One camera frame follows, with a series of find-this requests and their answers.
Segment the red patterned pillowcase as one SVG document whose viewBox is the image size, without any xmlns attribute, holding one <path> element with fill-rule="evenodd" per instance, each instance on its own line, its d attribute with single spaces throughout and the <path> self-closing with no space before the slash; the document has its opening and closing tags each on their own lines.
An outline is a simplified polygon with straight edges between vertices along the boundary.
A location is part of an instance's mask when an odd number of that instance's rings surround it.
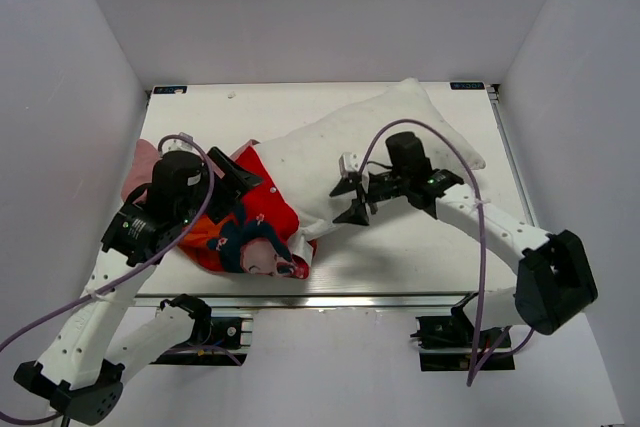
<svg viewBox="0 0 640 427">
<path fill-rule="evenodd" d="M 262 184 L 221 222 L 202 216 L 179 248 L 214 273 L 246 273 L 306 279 L 317 243 L 299 235 L 300 220 L 285 202 L 250 140 L 231 156 Z"/>
</svg>

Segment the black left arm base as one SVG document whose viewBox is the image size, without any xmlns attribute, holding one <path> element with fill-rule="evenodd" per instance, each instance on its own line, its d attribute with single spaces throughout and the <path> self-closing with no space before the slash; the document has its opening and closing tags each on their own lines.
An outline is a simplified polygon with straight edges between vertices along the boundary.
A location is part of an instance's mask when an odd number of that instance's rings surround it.
<svg viewBox="0 0 640 427">
<path fill-rule="evenodd" d="M 168 307 L 185 310 L 194 321 L 189 338 L 162 353 L 153 365 L 237 366 L 244 365 L 252 343 L 253 318 L 243 314 L 215 314 L 202 299 L 181 294 L 163 299 L 156 315 Z"/>
</svg>

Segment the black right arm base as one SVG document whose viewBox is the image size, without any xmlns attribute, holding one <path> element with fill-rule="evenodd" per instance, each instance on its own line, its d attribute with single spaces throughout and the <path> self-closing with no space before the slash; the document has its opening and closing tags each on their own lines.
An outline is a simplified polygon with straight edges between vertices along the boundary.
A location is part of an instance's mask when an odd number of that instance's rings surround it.
<svg viewBox="0 0 640 427">
<path fill-rule="evenodd" d="M 416 317 L 416 322 L 417 329 L 410 339 L 418 348 L 422 372 L 463 372 L 469 369 L 473 334 L 460 330 L 450 316 L 420 316 Z M 500 328 L 481 332 L 478 360 L 486 356 L 501 333 Z M 511 338 L 507 334 L 481 370 L 515 370 L 513 355 L 508 355 L 511 347 Z"/>
</svg>

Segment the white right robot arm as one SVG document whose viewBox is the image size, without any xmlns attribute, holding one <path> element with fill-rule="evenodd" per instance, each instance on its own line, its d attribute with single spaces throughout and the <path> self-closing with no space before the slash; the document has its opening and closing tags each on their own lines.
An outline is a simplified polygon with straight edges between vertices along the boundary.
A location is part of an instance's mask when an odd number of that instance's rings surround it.
<svg viewBox="0 0 640 427">
<path fill-rule="evenodd" d="M 415 209 L 484 243 L 516 276 L 511 288 L 477 291 L 452 307 L 451 331 L 459 343 L 472 346 L 488 329 L 514 325 L 549 336 L 595 302 L 598 290 L 576 234 L 552 234 L 480 203 L 461 177 L 432 167 L 411 132 L 394 134 L 385 144 L 391 166 L 379 174 L 369 173 L 353 153 L 340 157 L 341 178 L 331 194 L 355 197 L 335 223 L 366 226 L 378 203 L 403 197 Z"/>
</svg>

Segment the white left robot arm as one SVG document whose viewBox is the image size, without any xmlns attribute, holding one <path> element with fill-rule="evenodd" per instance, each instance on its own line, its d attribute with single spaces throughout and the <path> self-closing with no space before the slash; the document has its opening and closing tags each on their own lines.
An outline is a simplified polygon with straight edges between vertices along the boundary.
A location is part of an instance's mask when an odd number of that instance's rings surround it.
<svg viewBox="0 0 640 427">
<path fill-rule="evenodd" d="M 162 154 L 150 181 L 131 191 L 109 224 L 71 316 L 38 359 L 18 366 L 15 382 L 63 417 L 94 426 L 141 369 L 172 349 L 207 346 L 211 309 L 187 294 L 162 301 L 152 321 L 121 341 L 113 336 L 140 288 L 187 230 L 204 214 L 223 219 L 261 182 L 216 147 Z"/>
</svg>

